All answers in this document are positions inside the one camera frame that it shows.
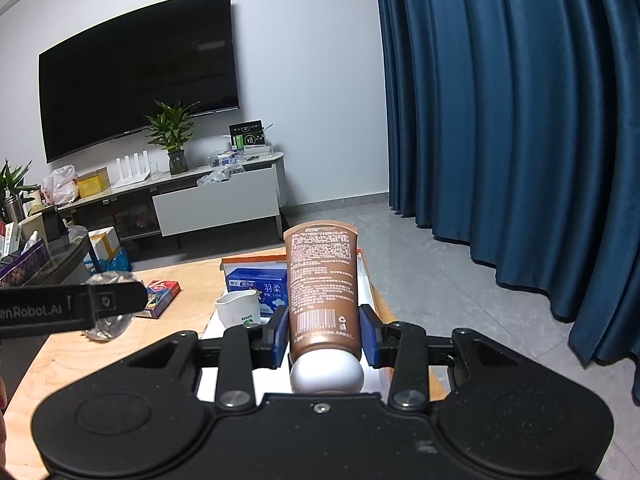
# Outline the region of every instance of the open box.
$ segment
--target open box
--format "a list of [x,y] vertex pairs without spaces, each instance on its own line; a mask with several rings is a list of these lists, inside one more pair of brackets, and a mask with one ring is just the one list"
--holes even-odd
[[[222,262],[220,263],[220,271],[224,272],[225,276],[238,267],[286,269],[286,254],[272,254],[270,256],[232,256],[222,258]],[[362,249],[358,249],[358,304],[365,303],[370,304],[374,311],[378,311],[364,254],[362,253]],[[222,337],[224,331],[225,328],[218,318],[218,313],[214,312],[202,338]],[[282,366],[277,370],[262,368],[253,371],[255,400],[258,404],[262,401],[262,396],[268,392],[278,394],[292,393],[291,384],[289,383],[289,367],[287,365],[288,354],[289,348],[287,346]],[[362,354],[360,359],[360,365],[364,370],[364,386],[362,387],[361,393],[379,393],[383,401],[386,402],[391,384],[391,369],[380,368],[380,370],[375,370],[371,368],[364,354]],[[197,392],[200,400],[213,402],[216,393],[217,377],[217,368],[203,368]]]

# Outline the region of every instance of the brown bottle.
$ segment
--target brown bottle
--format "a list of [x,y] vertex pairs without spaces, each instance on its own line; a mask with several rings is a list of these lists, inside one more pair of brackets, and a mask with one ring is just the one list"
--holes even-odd
[[313,221],[284,233],[295,393],[357,393],[364,372],[354,226]]

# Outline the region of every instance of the white cup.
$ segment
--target white cup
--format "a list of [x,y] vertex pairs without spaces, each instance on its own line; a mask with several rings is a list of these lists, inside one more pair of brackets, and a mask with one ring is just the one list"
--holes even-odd
[[260,302],[258,291],[254,288],[223,294],[216,300],[216,310],[225,328],[260,324]]

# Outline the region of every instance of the green plant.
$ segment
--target green plant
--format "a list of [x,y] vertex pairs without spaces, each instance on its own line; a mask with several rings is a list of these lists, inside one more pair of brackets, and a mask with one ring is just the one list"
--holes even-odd
[[0,192],[1,197],[4,198],[5,193],[8,191],[13,196],[20,196],[23,191],[36,191],[40,189],[40,186],[25,186],[24,175],[29,171],[31,161],[26,166],[18,166],[11,169],[9,167],[9,161],[4,160],[4,167],[0,171]]
[[169,153],[177,152],[193,134],[189,131],[193,128],[193,121],[188,117],[188,113],[198,103],[182,106],[178,101],[174,106],[169,106],[156,101],[156,104],[162,111],[155,117],[145,116],[149,119],[151,130],[151,134],[147,136],[151,139],[149,144],[162,146]]

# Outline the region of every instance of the white router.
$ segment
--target white router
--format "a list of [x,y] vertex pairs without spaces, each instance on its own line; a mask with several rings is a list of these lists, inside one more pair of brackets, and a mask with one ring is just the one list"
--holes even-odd
[[120,179],[115,184],[113,184],[112,188],[129,186],[130,184],[137,184],[149,178],[151,174],[151,170],[149,169],[149,155],[144,150],[142,152],[142,157],[145,159],[145,165],[143,169],[140,169],[140,159],[138,158],[138,152],[133,154],[134,167],[136,173],[133,173],[131,169],[131,163],[129,161],[129,155],[125,155],[124,157],[124,168],[122,167],[122,162],[120,158],[116,158],[116,163],[118,164],[118,170],[120,171]]

